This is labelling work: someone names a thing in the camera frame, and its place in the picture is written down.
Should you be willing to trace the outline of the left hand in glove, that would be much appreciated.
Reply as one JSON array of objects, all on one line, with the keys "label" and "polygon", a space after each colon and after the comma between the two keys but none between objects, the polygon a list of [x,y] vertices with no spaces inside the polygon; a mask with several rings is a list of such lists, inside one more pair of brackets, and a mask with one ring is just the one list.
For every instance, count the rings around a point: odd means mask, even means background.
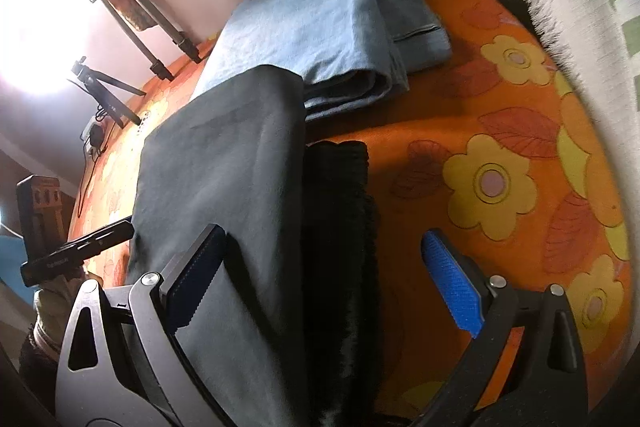
[{"label": "left hand in glove", "polygon": [[74,272],[69,279],[58,275],[39,285],[34,296],[36,321],[34,335],[36,346],[53,361],[58,361],[70,311],[72,311],[80,286],[88,280],[102,284],[103,280],[84,268]]}]

